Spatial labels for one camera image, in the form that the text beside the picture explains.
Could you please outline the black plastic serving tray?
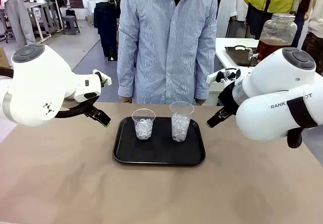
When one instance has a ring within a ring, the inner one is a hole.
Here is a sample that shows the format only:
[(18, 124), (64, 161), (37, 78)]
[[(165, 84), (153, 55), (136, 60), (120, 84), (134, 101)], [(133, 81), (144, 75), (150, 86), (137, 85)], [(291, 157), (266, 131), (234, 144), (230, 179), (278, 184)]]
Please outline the black plastic serving tray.
[(154, 120), (148, 140), (137, 139), (131, 117), (122, 119), (113, 147), (114, 159), (123, 164), (197, 166), (205, 160), (205, 156), (198, 123), (191, 120), (186, 139), (176, 142), (172, 139), (169, 117)]

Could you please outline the white metal workbench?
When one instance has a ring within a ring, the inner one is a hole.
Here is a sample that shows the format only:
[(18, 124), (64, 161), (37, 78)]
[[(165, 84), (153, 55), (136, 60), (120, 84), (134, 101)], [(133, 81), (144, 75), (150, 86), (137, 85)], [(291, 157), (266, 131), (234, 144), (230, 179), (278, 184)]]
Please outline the white metal workbench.
[(43, 43), (51, 38), (53, 33), (62, 31), (63, 23), (58, 0), (24, 2), (24, 5), (32, 23), (33, 33), (35, 37), (40, 37), (38, 43)]

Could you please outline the short clear iced cup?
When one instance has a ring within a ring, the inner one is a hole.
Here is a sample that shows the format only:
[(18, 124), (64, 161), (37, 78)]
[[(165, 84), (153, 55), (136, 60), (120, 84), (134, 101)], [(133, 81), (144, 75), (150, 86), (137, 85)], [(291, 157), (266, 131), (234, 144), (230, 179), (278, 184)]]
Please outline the short clear iced cup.
[(139, 140), (148, 140), (151, 137), (155, 117), (155, 113), (147, 108), (140, 108), (132, 113), (136, 136)]

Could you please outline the mannequin with navy trousers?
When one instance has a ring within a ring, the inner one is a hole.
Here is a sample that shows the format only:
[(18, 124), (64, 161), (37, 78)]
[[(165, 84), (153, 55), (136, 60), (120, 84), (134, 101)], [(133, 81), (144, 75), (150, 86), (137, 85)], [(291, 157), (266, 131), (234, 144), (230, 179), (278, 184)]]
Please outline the mannequin with navy trousers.
[(104, 57), (108, 61), (116, 61), (118, 59), (116, 0), (95, 0), (93, 23), (100, 35)]

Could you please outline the person torso striped shirt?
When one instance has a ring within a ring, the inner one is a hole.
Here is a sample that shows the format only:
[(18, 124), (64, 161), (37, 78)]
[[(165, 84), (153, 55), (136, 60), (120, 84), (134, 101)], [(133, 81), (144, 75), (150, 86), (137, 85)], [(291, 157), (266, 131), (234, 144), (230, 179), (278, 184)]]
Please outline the person torso striped shirt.
[(122, 0), (119, 54), (136, 60), (132, 103), (196, 103), (200, 53), (216, 53), (218, 0)]

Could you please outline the grey plastic stool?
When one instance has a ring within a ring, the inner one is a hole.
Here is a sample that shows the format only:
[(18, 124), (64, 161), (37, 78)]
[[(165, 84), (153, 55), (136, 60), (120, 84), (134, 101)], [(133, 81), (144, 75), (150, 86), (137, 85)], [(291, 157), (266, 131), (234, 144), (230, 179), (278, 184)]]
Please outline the grey plastic stool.
[(75, 16), (63, 16), (62, 23), (64, 35), (76, 35), (77, 32), (80, 33)]

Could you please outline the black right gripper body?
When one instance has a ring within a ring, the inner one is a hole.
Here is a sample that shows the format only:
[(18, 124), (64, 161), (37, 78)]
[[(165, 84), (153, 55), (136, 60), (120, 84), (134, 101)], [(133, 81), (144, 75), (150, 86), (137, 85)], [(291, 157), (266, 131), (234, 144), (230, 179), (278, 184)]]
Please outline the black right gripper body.
[(225, 111), (229, 114), (235, 114), (239, 108), (238, 104), (233, 98), (233, 88), (235, 83), (232, 82), (219, 94), (218, 100), (223, 105)]

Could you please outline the mannequin with beige top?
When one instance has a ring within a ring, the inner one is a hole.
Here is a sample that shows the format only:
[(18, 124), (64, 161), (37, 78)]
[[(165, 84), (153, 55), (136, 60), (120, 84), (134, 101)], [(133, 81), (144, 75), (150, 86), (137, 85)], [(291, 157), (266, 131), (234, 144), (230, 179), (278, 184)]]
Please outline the mannequin with beige top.
[(308, 32), (302, 45), (316, 63), (316, 72), (323, 76), (323, 0), (313, 0)]

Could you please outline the mannequin with grey trousers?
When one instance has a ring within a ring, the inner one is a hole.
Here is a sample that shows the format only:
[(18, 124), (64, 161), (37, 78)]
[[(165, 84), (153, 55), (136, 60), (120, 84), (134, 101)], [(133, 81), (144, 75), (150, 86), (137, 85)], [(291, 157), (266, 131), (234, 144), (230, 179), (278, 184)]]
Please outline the mannequin with grey trousers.
[(23, 0), (0, 0), (6, 10), (18, 48), (35, 43), (28, 11)]

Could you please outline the hanging white garment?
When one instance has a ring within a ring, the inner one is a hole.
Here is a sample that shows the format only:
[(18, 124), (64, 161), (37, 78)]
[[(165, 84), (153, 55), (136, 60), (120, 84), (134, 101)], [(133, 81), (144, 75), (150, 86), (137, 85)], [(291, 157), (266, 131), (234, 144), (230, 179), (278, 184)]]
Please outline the hanging white garment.
[(220, 0), (217, 15), (217, 37), (246, 38), (247, 10), (248, 5), (244, 0)]

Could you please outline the white side table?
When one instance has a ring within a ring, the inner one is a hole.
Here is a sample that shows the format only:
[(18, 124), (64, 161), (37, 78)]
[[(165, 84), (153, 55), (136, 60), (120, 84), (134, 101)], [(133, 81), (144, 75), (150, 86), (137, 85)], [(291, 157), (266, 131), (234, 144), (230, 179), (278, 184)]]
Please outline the white side table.
[[(225, 47), (243, 45), (255, 47), (255, 39), (218, 38), (216, 53), (227, 54)], [(237, 68), (235, 81), (225, 82), (224, 88), (232, 82), (233, 98), (240, 106), (245, 100), (275, 92), (285, 92), (294, 88), (303, 88), (306, 94), (319, 96), (323, 100), (323, 76), (319, 76), (315, 69), (313, 58), (305, 51), (295, 47), (283, 47), (254, 67), (242, 67), (228, 57), (221, 60), (224, 69)]]

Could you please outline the person left forearm striped sleeve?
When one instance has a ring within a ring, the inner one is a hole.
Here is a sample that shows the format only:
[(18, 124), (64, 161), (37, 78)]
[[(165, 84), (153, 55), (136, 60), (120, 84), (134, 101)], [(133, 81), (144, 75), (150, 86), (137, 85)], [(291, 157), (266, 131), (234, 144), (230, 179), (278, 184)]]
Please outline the person left forearm striped sleeve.
[(209, 57), (199, 53), (196, 57), (194, 98), (208, 99), (210, 84), (207, 84), (206, 79), (213, 72), (214, 56)]

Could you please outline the tall clear iced cup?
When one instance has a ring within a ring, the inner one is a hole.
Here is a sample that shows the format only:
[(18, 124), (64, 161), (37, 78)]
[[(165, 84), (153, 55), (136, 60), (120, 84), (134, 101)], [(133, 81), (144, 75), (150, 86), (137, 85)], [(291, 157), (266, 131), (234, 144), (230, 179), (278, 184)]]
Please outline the tall clear iced cup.
[(176, 142), (183, 142), (186, 139), (194, 110), (195, 108), (192, 104), (184, 101), (173, 102), (170, 105), (172, 138)]

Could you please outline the person right forearm striped sleeve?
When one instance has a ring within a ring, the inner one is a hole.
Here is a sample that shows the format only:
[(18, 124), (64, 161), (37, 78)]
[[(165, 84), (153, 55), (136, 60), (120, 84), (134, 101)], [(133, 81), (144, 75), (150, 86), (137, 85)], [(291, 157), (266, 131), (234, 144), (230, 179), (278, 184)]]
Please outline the person right forearm striped sleeve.
[(134, 80), (136, 71), (136, 60), (127, 54), (120, 53), (117, 65), (118, 95), (119, 97), (131, 97), (134, 93)]

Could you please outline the glass tea drink dispenser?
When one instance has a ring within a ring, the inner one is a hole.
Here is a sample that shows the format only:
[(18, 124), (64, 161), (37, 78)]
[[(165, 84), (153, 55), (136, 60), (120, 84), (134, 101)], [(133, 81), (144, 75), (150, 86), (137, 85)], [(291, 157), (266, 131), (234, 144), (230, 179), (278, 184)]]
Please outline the glass tea drink dispenser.
[(290, 47), (297, 31), (294, 21), (295, 15), (293, 14), (272, 14), (272, 17), (264, 22), (257, 48), (249, 50), (248, 60), (258, 63), (276, 50)]

